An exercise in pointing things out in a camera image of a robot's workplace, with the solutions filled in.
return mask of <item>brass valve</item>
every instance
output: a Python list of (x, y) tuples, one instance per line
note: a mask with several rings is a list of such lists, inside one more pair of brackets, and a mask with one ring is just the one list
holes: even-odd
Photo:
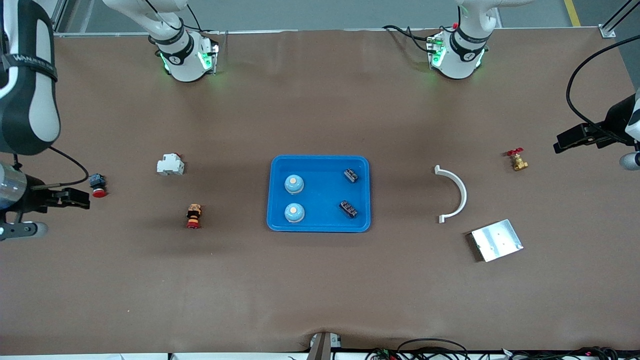
[(520, 157), (520, 153), (523, 151), (524, 149), (519, 147), (517, 149), (513, 149), (513, 150), (509, 150), (507, 152), (508, 156), (511, 156), (511, 161), (513, 162), (513, 170), (516, 171), (520, 171), (522, 169), (525, 169), (527, 167), (529, 167), (529, 164), (526, 163), (521, 157)]

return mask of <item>blue tray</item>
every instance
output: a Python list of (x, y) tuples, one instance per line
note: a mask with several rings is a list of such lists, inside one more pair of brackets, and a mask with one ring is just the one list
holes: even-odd
[[(350, 168), (358, 181), (350, 182), (344, 171)], [(292, 195), (284, 188), (289, 175), (305, 182), (301, 193)], [(349, 218), (339, 208), (347, 200), (358, 211)], [(301, 222), (290, 223), (284, 210), (292, 202), (305, 208)], [(362, 233), (371, 225), (369, 162), (362, 156), (279, 155), (271, 162), (267, 225), (274, 231), (308, 233)]]

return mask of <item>green indicator light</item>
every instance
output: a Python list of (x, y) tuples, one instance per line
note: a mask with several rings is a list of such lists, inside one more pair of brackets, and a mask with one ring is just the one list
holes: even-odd
[(171, 71), (169, 70), (169, 65), (167, 65), (167, 64), (166, 64), (166, 59), (164, 58), (164, 55), (162, 55), (162, 53), (160, 53), (160, 59), (162, 59), (162, 63), (164, 64), (164, 69), (165, 69), (167, 72), (171, 72)]
[(482, 55), (484, 55), (484, 50), (482, 50), (482, 52), (480, 53), (480, 55), (478, 55), (478, 61), (476, 63), (476, 67), (480, 66), (480, 63), (482, 61)]
[(435, 67), (439, 67), (442, 64), (442, 59), (447, 54), (447, 49), (443, 46), (440, 50), (433, 56), (432, 64)]
[(211, 69), (211, 56), (202, 53), (198, 53), (198, 55), (200, 55), (200, 62), (202, 62), (202, 67), (205, 70)]

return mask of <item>black cable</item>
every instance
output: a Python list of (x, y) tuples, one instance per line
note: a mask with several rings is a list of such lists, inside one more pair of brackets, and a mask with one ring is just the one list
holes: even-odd
[(624, 4), (620, 9), (618, 9), (618, 11), (615, 14), (613, 14), (613, 16), (609, 20), (607, 20), (607, 22), (605, 22), (602, 27), (606, 28), (607, 25), (609, 25), (609, 23), (613, 20), (613, 18), (615, 18), (617, 16), (617, 14), (619, 14), (622, 11), (622, 9), (626, 8), (627, 5), (629, 5), (629, 3), (631, 3), (631, 1), (633, 1), (633, 0), (627, 0), (627, 3)]
[(147, 2), (147, 4), (151, 7), (151, 10), (153, 10), (153, 11), (156, 13), (156, 15), (158, 15), (158, 17), (159, 17), (162, 21), (166, 22), (166, 24), (167, 24), (167, 25), (169, 25), (169, 27), (170, 27), (170, 28), (172, 28), (172, 29), (174, 29), (174, 30), (181, 30), (180, 28), (174, 28), (171, 24), (169, 24), (166, 20), (164, 20), (164, 19), (160, 16), (160, 13), (156, 10), (155, 6), (153, 6), (149, 0), (145, 0), (145, 1), (146, 1), (146, 2)]
[(196, 26), (198, 26), (198, 30), (202, 32), (202, 28), (200, 27), (200, 21), (198, 21), (196, 14), (193, 13), (193, 10), (191, 9), (191, 5), (187, 4), (187, 9), (189, 9), (191, 16), (193, 16), (193, 20), (196, 20)]
[(192, 30), (198, 30), (198, 32), (199, 32), (199, 33), (208, 33), (208, 32), (210, 32), (210, 31), (217, 31), (217, 30), (213, 30), (213, 29), (201, 30), (201, 29), (198, 29), (198, 28), (196, 28), (196, 27), (188, 26), (188, 25), (185, 25), (184, 27), (185, 27), (185, 28), (188, 28), (188, 29), (192, 29)]
[[(458, 26), (460, 26), (460, 6), (458, 7)], [(444, 27), (444, 26), (442, 26), (442, 25), (440, 25), (440, 26), (438, 27), (438, 29), (440, 29), (440, 30), (442, 30), (442, 31), (446, 31), (446, 32), (448, 32), (448, 33), (450, 33), (450, 34), (453, 34), (453, 33), (455, 33), (455, 32), (456, 32), (456, 29), (449, 30), (449, 29), (445, 28), (445, 27)]]
[[(411, 35), (409, 35), (409, 33), (405, 32), (404, 30), (402, 30), (401, 28), (398, 28), (395, 25), (385, 25), (382, 27), (383, 29), (394, 29), (397, 32), (399, 32), (400, 34), (406, 36), (406, 37), (412, 37)], [(427, 38), (423, 38), (423, 37), (414, 37), (416, 40), (420, 40), (420, 41), (427, 41)]]
[(428, 50), (426, 47), (422, 47), (420, 46), (420, 44), (418, 44), (418, 41), (416, 41), (415, 36), (413, 35), (413, 33), (411, 32), (411, 28), (409, 26), (406, 27), (407, 32), (409, 32), (409, 35), (411, 36), (411, 39), (413, 40), (413, 43), (418, 47), (418, 49), (424, 51), (425, 53), (428, 54), (435, 54), (436, 52), (434, 50)]
[(20, 171), (22, 164), (18, 161), (18, 154), (13, 154), (13, 169)]
[(82, 180), (72, 181), (70, 183), (60, 183), (56, 187), (59, 187), (59, 186), (71, 186), (71, 185), (79, 184), (79, 183), (82, 183), (82, 182), (84, 182), (85, 180), (87, 180), (89, 178), (89, 171), (87, 171), (86, 168), (82, 164), (80, 164), (76, 159), (74, 159), (71, 156), (65, 154), (64, 152), (61, 152), (60, 150), (56, 149), (53, 146), (50, 146), (49, 148), (51, 150), (57, 152), (58, 154), (64, 156), (65, 158), (67, 158), (72, 163), (76, 164), (84, 172), (84, 177), (82, 178)]
[(618, 20), (618, 22), (617, 22), (617, 23), (615, 23), (615, 24), (613, 24), (613, 26), (611, 26), (611, 28), (613, 29), (613, 28), (615, 28), (616, 26), (618, 26), (618, 24), (619, 24), (622, 20), (624, 20), (624, 19), (625, 19), (625, 17), (629, 16), (629, 14), (630, 14), (632, 11), (634, 11), (634, 10), (638, 7), (638, 5), (640, 5), (640, 3), (636, 3), (636, 4), (634, 5), (634, 7), (632, 7), (631, 9), (629, 9), (629, 11), (627, 11), (627, 13), (626, 13), (625, 15), (622, 15), (622, 16), (620, 17), (620, 19)]
[[(4, 0), (0, 0), (0, 12), (4, 13)], [(4, 32), (4, 16), (0, 16), (0, 53), (8, 52), (6, 46), (6, 33)]]
[(569, 108), (576, 114), (578, 115), (578, 117), (584, 121), (586, 121), (590, 126), (593, 126), (596, 130), (598, 130), (599, 132), (607, 135), (608, 137), (612, 138), (613, 140), (616, 140), (619, 143), (623, 143), (625, 145), (630, 145), (627, 143), (626, 140), (622, 139), (620, 136), (610, 132), (610, 131), (606, 131), (604, 129), (602, 129), (598, 124), (594, 123), (593, 121), (591, 121), (589, 118), (587, 118), (586, 116), (584, 116), (580, 111), (578, 111), (577, 108), (575, 108), (575, 106), (573, 105), (572, 101), (571, 101), (571, 87), (573, 85), (573, 80), (575, 79), (575, 76), (578, 74), (578, 72), (580, 71), (580, 69), (582, 69), (585, 65), (587, 65), (587, 63), (591, 60), (593, 60), (593, 58), (595, 58), (596, 56), (609, 51), (611, 49), (614, 49), (618, 46), (627, 44), (629, 42), (635, 41), (640, 39), (640, 35), (636, 35), (634, 37), (630, 37), (628, 39), (624, 39), (621, 42), (617, 42), (613, 45), (609, 45), (607, 47), (605, 47), (604, 49), (598, 50), (597, 52), (593, 53), (591, 56), (589, 56), (588, 58), (586, 58), (580, 65), (578, 65), (577, 68), (575, 68), (575, 70), (573, 71), (573, 74), (571, 74), (571, 77), (569, 78), (569, 83), (566, 86), (566, 103), (569, 104)]
[(467, 350), (467, 348), (465, 348), (464, 346), (460, 345), (459, 343), (455, 342), (455, 341), (451, 341), (451, 340), (447, 340), (447, 339), (438, 339), (438, 338), (421, 338), (421, 339), (413, 339), (413, 340), (407, 340), (404, 343), (398, 345), (398, 348), (396, 349), (396, 351), (400, 351), (400, 349), (410, 343), (418, 343), (418, 342), (425, 342), (425, 341), (435, 341), (435, 342), (440, 342), (440, 343), (449, 343), (452, 345), (456, 345), (457, 347), (461, 348), (464, 353), (466, 355), (468, 355), (469, 351)]

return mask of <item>cable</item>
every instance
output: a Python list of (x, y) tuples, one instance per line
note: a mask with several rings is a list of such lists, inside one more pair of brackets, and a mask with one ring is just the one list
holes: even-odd
[[(459, 7), (458, 7), (458, 26), (460, 26), (460, 15), (461, 15), (461, 14), (460, 14), (460, 6), (459, 6)], [(445, 27), (444, 27), (444, 26), (442, 26), (442, 25), (440, 25), (440, 27), (438, 27), (438, 29), (440, 29), (440, 30), (442, 30), (442, 31), (446, 31), (446, 32), (448, 32), (448, 33), (450, 33), (450, 34), (453, 34), (453, 33), (455, 33), (455, 32), (456, 32), (456, 29), (449, 30), (449, 29), (445, 28)]]
[(13, 169), (20, 171), (22, 164), (18, 161), (18, 154), (13, 154)]
[(60, 183), (60, 186), (72, 186), (72, 185), (75, 185), (75, 184), (83, 183), (85, 180), (87, 180), (89, 178), (89, 171), (87, 171), (86, 168), (82, 164), (80, 164), (76, 159), (74, 159), (71, 156), (65, 154), (64, 152), (61, 152), (60, 150), (56, 149), (53, 146), (50, 146), (49, 148), (51, 150), (57, 152), (58, 154), (64, 156), (65, 158), (67, 158), (72, 163), (76, 164), (84, 172), (84, 177), (81, 180), (72, 181), (70, 183)]
[(614, 49), (618, 46), (630, 43), (632, 41), (638, 40), (640, 39), (640, 35), (636, 35), (634, 37), (630, 37), (628, 39), (622, 40), (621, 42), (617, 42), (613, 45), (609, 45), (607, 47), (605, 47), (604, 49), (601, 49), (595, 53), (593, 53), (591, 56), (589, 56), (588, 58), (586, 58), (580, 65), (578, 65), (577, 68), (575, 68), (575, 70), (573, 71), (573, 74), (571, 74), (571, 77), (569, 78), (569, 83), (566, 86), (566, 103), (569, 105), (569, 108), (576, 114), (578, 115), (578, 117), (584, 121), (586, 121), (590, 126), (593, 126), (595, 129), (597, 129), (599, 132), (607, 135), (608, 137), (610, 137), (613, 140), (616, 140), (619, 143), (623, 143), (625, 145), (630, 145), (629, 143), (627, 143), (626, 140), (622, 139), (620, 136), (612, 133), (611, 131), (606, 131), (604, 129), (602, 129), (598, 124), (594, 123), (593, 121), (591, 121), (589, 118), (587, 118), (586, 116), (584, 116), (580, 111), (578, 111), (577, 108), (575, 108), (575, 106), (573, 105), (572, 101), (571, 101), (571, 87), (573, 86), (573, 80), (575, 79), (575, 76), (578, 74), (578, 72), (580, 71), (580, 69), (582, 69), (585, 65), (587, 65), (587, 63), (591, 60), (593, 60), (593, 58), (595, 58), (596, 56), (605, 53), (611, 49)]
[(153, 10), (153, 11), (156, 13), (156, 15), (160, 18), (160, 20), (164, 21), (167, 25), (169, 25), (169, 27), (170, 27), (170, 28), (172, 28), (172, 29), (174, 29), (174, 30), (178, 30), (178, 31), (180, 31), (180, 30), (181, 30), (181, 28), (174, 28), (171, 24), (169, 24), (166, 20), (164, 20), (164, 19), (160, 16), (160, 13), (156, 10), (155, 6), (153, 6), (149, 0), (145, 0), (145, 1), (146, 1), (146, 2), (147, 2), (147, 4), (151, 7), (151, 10)]
[(618, 11), (615, 14), (613, 14), (613, 16), (611, 18), (609, 18), (609, 20), (607, 20), (607, 22), (605, 22), (602, 27), (606, 28), (607, 25), (609, 25), (609, 23), (613, 20), (613, 18), (615, 18), (622, 11), (622, 9), (626, 8), (627, 5), (629, 5), (631, 3), (631, 1), (633, 1), (633, 0), (627, 0), (627, 3), (624, 4), (620, 9), (618, 9)]
[(398, 345), (398, 348), (396, 349), (396, 351), (400, 351), (400, 349), (410, 343), (422, 343), (425, 341), (436, 341), (436, 342), (440, 342), (440, 343), (449, 343), (449, 344), (453, 344), (456, 345), (457, 347), (461, 348), (465, 354), (468, 355), (469, 351), (467, 350), (467, 348), (465, 348), (464, 346), (460, 345), (459, 343), (455, 342), (455, 341), (451, 341), (451, 340), (447, 340), (447, 339), (438, 339), (438, 338), (421, 338), (421, 339), (413, 339), (413, 340), (407, 340), (404, 343)]
[(426, 47), (422, 47), (420, 46), (420, 44), (418, 44), (418, 41), (416, 41), (415, 36), (413, 35), (413, 33), (411, 32), (411, 28), (410, 27), (406, 27), (407, 32), (409, 32), (409, 35), (411, 36), (411, 39), (413, 40), (413, 43), (418, 47), (418, 49), (424, 51), (425, 53), (428, 54), (435, 54), (436, 52), (434, 50), (429, 50)]
[[(409, 33), (405, 32), (404, 30), (402, 30), (401, 28), (398, 28), (395, 25), (385, 25), (382, 27), (383, 29), (394, 29), (397, 32), (399, 32), (400, 34), (406, 36), (406, 37), (412, 37), (411, 35), (409, 35)], [(423, 37), (414, 37), (416, 40), (420, 40), (420, 41), (427, 41), (427, 38), (423, 38)]]
[(425, 53), (435, 54), (435, 51), (429, 50), (429, 49), (427, 49), (425, 47), (420, 46), (420, 44), (418, 44), (418, 40), (427, 41), (427, 38), (415, 36), (411, 31), (411, 27), (409, 27), (409, 26), (407, 26), (406, 31), (402, 30), (401, 28), (398, 28), (395, 25), (385, 25), (382, 28), (383, 29), (394, 29), (394, 30), (397, 30), (400, 34), (402, 34), (402, 35), (404, 35), (406, 37), (410, 37), (413, 40), (413, 43), (418, 47), (418, 49), (424, 51)]
[(200, 21), (198, 21), (196, 14), (193, 13), (193, 10), (191, 9), (191, 5), (187, 4), (187, 9), (189, 9), (191, 16), (193, 16), (193, 20), (196, 20), (196, 26), (198, 26), (198, 30), (202, 32), (202, 28), (200, 27)]
[(76, 164), (84, 172), (84, 177), (82, 178), (82, 180), (72, 181), (70, 183), (56, 183), (56, 184), (32, 186), (31, 187), (32, 190), (44, 190), (44, 189), (51, 189), (51, 188), (61, 188), (62, 186), (72, 186), (72, 185), (82, 183), (89, 178), (89, 171), (87, 171), (87, 169), (82, 164), (80, 164), (80, 162), (78, 162), (76, 159), (72, 158), (71, 156), (65, 154), (64, 152), (56, 149), (53, 146), (49, 146), (49, 148), (57, 152), (58, 154), (64, 156), (66, 159), (68, 159), (72, 163)]
[(618, 26), (618, 24), (625, 19), (625, 17), (627, 17), (632, 11), (634, 11), (638, 5), (640, 5), (640, 3), (636, 3), (631, 9), (629, 9), (629, 11), (627, 11), (627, 13), (625, 15), (622, 15), (620, 17), (620, 19), (618, 19), (618, 22), (616, 22), (615, 24), (613, 24), (613, 26), (611, 26), (612, 29), (614, 29), (616, 26)]

